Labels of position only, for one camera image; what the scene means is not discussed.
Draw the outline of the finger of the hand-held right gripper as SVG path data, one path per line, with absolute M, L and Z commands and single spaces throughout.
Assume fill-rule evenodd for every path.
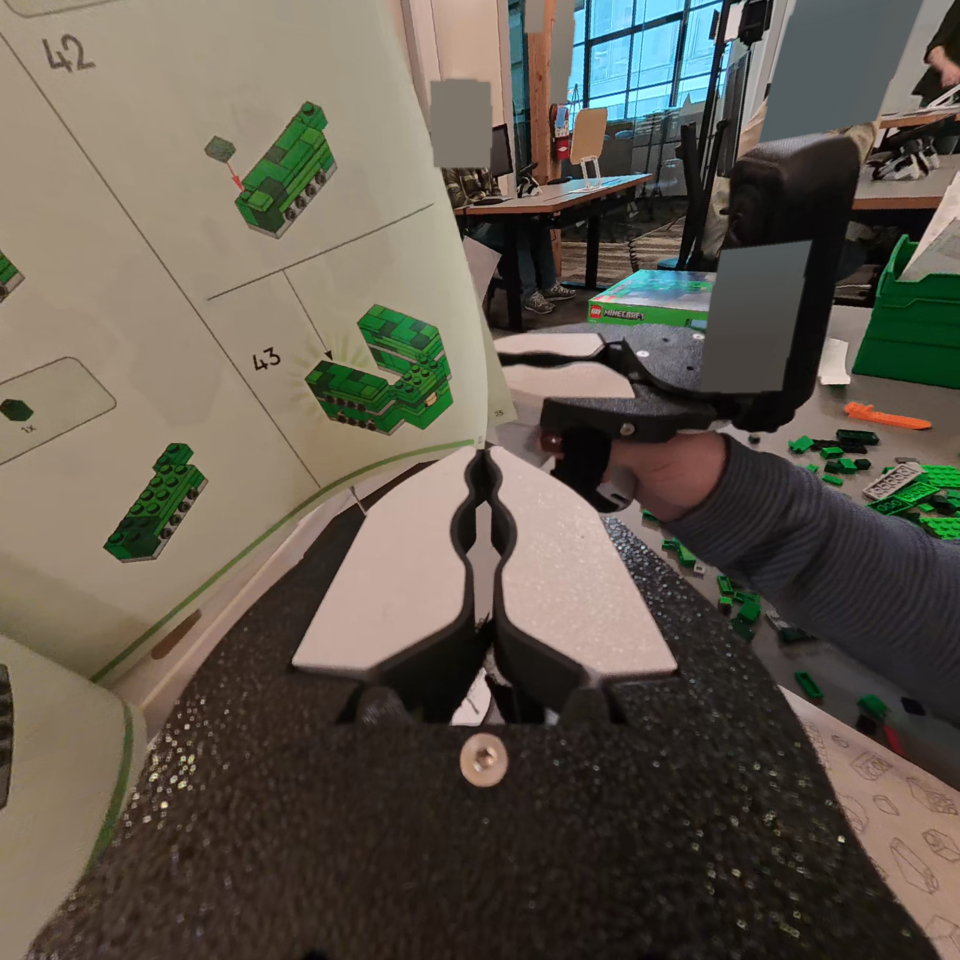
M 633 400 L 632 383 L 624 375 L 594 362 L 561 366 L 516 364 L 503 367 L 510 392 L 524 402 L 549 398 Z
M 554 368 L 600 362 L 606 343 L 595 333 L 520 333 L 495 340 L 502 367 Z

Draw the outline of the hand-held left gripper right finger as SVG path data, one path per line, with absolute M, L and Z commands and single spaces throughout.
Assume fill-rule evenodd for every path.
M 487 450 L 495 658 L 559 714 L 574 690 L 674 676 L 678 663 L 596 510 L 502 447 Z

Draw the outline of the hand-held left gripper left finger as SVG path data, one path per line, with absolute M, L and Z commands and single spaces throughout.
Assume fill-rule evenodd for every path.
M 484 452 L 466 448 L 388 491 L 367 512 L 292 666 L 388 688 L 411 712 L 455 712 L 483 664 L 476 633 L 476 507 Z

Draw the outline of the pile of green toy bricks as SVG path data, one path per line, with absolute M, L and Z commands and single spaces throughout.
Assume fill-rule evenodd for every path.
M 748 446 L 746 448 L 764 452 Z M 804 469 L 798 464 L 786 462 L 813 474 L 824 485 L 844 495 L 836 487 L 826 483 L 826 476 L 819 478 L 811 469 Z M 876 499 L 869 505 L 859 505 L 856 501 L 850 500 L 885 518 L 899 518 L 910 522 L 937 541 L 958 546 L 958 469 L 952 466 L 925 464 L 919 470 L 918 477 L 908 486 L 895 489 L 889 495 Z M 747 589 L 760 593 L 750 585 L 741 583 Z

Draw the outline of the building instruction booklet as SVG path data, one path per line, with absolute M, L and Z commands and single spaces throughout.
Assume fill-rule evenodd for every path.
M 384 2 L 2 2 L 2 869 L 87 865 L 109 684 L 351 481 L 479 447 L 482 319 Z

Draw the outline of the brick-printed white paper bag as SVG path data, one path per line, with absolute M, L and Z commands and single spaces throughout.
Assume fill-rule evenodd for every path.
M 941 958 L 959 957 L 959 794 L 782 688 L 874 867 Z

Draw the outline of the person's right forearm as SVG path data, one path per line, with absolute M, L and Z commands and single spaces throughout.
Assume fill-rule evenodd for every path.
M 714 491 L 664 525 L 799 628 L 958 725 L 956 543 L 733 439 Z

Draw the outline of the grey office desk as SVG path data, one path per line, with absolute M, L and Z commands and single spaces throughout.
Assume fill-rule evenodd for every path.
M 538 195 L 506 198 L 494 204 L 472 204 L 454 209 L 461 230 L 469 220 L 479 223 L 505 221 L 504 250 L 499 273 L 507 299 L 509 330 L 523 331 L 522 285 L 517 256 L 520 226 L 543 222 L 549 229 L 584 221 L 587 223 L 584 282 L 591 292 L 601 290 L 597 283 L 599 239 L 605 215 L 626 208 L 635 198 L 638 187 L 651 179 L 650 174 L 605 176 L 599 181 L 571 180 L 564 184 L 546 185 Z

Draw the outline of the person's right hand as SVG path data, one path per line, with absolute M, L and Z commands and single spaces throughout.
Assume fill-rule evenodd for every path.
M 591 466 L 578 467 L 577 478 L 587 489 L 616 481 L 640 507 L 665 527 L 678 522 L 704 503 L 724 475 L 730 440 L 707 431 L 679 434 L 661 443 L 628 440 L 607 442 L 591 451 Z

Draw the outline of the green toy set box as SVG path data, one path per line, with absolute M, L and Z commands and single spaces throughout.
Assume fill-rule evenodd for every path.
M 710 271 L 638 270 L 596 294 L 587 319 L 592 324 L 647 323 L 703 331 L 715 279 Z

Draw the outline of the white paper sheet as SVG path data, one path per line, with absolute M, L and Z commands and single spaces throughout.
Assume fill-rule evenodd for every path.
M 959 174 L 943 194 L 899 279 L 919 282 L 933 274 L 959 275 Z
M 498 270 L 501 253 L 470 236 L 462 237 L 462 249 L 477 301 L 480 306 L 483 306 L 491 281 Z

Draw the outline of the black tripod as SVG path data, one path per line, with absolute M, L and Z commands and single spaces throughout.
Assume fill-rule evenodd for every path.
M 718 178 L 731 174 L 738 157 L 751 49 L 768 32 L 772 13 L 772 2 L 724 1 L 713 16 L 710 36 L 714 49 L 702 117 L 680 128 L 677 154 L 688 206 L 676 261 L 678 270 L 695 271 L 703 263 L 714 263 L 714 256 L 704 252 L 714 188 Z

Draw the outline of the wooden book stand board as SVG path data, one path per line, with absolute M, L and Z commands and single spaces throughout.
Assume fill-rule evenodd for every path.
M 570 144 L 569 162 L 580 168 L 585 188 L 602 186 L 599 157 L 606 137 L 606 106 L 582 108 L 575 118 Z

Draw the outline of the orange brick separator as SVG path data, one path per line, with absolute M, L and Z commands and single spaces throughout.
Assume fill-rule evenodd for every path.
M 879 426 L 915 431 L 926 431 L 932 428 L 931 422 L 927 419 L 904 414 L 891 414 L 882 412 L 877 410 L 872 404 L 864 404 L 855 401 L 847 402 L 844 406 L 844 412 L 852 420 Z

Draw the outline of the wooden pillar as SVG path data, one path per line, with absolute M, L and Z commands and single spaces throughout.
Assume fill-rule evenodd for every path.
M 531 161 L 541 186 L 555 178 L 551 139 L 550 59 L 556 2 L 544 1 L 542 30 L 525 34 Z

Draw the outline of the green plastic bin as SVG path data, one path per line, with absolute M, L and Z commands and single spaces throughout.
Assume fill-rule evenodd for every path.
M 903 280 L 918 243 L 904 234 L 879 277 L 870 320 L 852 372 L 959 388 L 959 277 L 932 273 Z

